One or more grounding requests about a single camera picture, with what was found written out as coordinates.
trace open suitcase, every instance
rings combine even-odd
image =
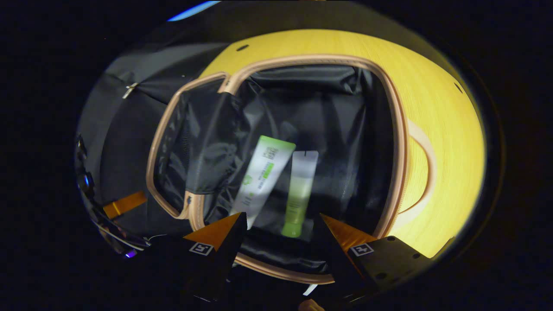
[[[319,161],[301,236],[279,233],[288,163],[236,262],[300,283],[333,282],[310,243],[317,213],[432,257],[469,217],[483,176],[477,115],[446,71],[374,37],[291,30],[231,44],[178,90],[153,138],[148,190],[193,230],[226,217],[261,135]]]

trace zipper pull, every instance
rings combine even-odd
[[[138,83],[135,82],[135,83],[133,83],[133,84],[131,84],[131,85],[129,85],[129,86],[126,86],[126,88],[128,88],[128,90],[127,90],[127,92],[125,93],[125,95],[123,95],[123,99],[126,99],[126,98],[129,96],[129,94],[134,90],[134,88],[135,88],[137,85],[138,85]]]

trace black fabric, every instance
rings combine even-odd
[[[166,168],[156,168],[166,170],[157,175],[164,196],[181,209],[184,189],[209,194],[204,209],[209,224],[228,215],[260,135],[295,143],[297,151],[317,150],[302,235],[290,239],[280,234],[289,161],[241,252],[298,272],[327,273],[326,262],[310,247],[313,218],[322,212],[371,233],[388,195],[393,132],[382,84],[367,70],[343,65],[257,72],[235,96],[217,94],[220,83],[181,96],[179,112],[185,121],[172,136]],[[183,136],[186,152],[179,143]],[[183,157],[189,158],[188,165],[182,164]]]
[[[133,49],[106,69],[87,99],[76,132],[88,151],[84,167],[92,175],[96,202],[105,204],[141,190],[148,191],[146,162],[166,104],[227,45],[198,43]],[[126,86],[135,82],[139,85],[122,99],[128,91]],[[82,198],[92,215],[92,204]],[[148,202],[117,221],[126,229],[146,236],[190,230],[187,222],[176,221],[169,215],[158,216],[158,212],[166,212],[150,198]]]

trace green cap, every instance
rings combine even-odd
[[[293,222],[285,222],[282,231],[282,235],[287,237],[298,237],[301,235],[302,224],[295,224]]]

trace green tube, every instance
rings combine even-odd
[[[318,158],[317,151],[296,151],[292,154],[290,189],[286,202],[284,226],[280,232],[284,236],[299,237],[301,235]]]

